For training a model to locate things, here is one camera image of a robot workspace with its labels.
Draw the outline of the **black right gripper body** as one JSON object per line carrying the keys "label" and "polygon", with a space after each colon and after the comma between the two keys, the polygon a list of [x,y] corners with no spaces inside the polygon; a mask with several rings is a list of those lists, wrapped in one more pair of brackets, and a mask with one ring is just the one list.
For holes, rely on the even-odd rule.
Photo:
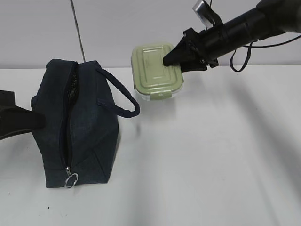
{"label": "black right gripper body", "polygon": [[189,38],[202,63],[214,68],[217,58],[235,50],[235,23],[227,22],[208,30],[196,32],[189,28],[183,32]]}

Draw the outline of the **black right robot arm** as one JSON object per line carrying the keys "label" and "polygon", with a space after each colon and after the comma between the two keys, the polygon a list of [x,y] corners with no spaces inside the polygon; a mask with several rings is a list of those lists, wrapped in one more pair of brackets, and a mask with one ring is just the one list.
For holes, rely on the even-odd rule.
{"label": "black right robot arm", "polygon": [[163,65],[179,65],[182,72],[205,71],[219,65],[218,58],[243,46],[287,32],[301,32],[299,0],[262,0],[253,9],[223,23],[205,0],[193,11],[206,26],[196,32],[190,28],[176,47],[163,57]]}

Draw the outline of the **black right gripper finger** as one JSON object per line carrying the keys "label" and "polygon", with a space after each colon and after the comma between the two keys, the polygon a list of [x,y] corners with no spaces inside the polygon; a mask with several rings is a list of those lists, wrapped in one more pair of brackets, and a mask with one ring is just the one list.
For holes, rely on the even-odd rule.
{"label": "black right gripper finger", "polygon": [[164,66],[202,66],[197,51],[189,38],[183,36],[176,47],[163,57]]}
{"label": "black right gripper finger", "polygon": [[180,63],[182,73],[192,71],[206,71],[207,65],[202,62],[182,62]]}

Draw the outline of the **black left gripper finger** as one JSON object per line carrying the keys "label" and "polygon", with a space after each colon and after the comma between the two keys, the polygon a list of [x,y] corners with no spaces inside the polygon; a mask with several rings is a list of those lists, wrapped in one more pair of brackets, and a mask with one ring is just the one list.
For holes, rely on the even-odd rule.
{"label": "black left gripper finger", "polygon": [[0,91],[0,117],[4,114],[14,112],[16,110],[15,92],[1,90]]}
{"label": "black left gripper finger", "polygon": [[0,111],[0,139],[30,133],[46,126],[43,114],[23,109],[21,107],[8,108]]}

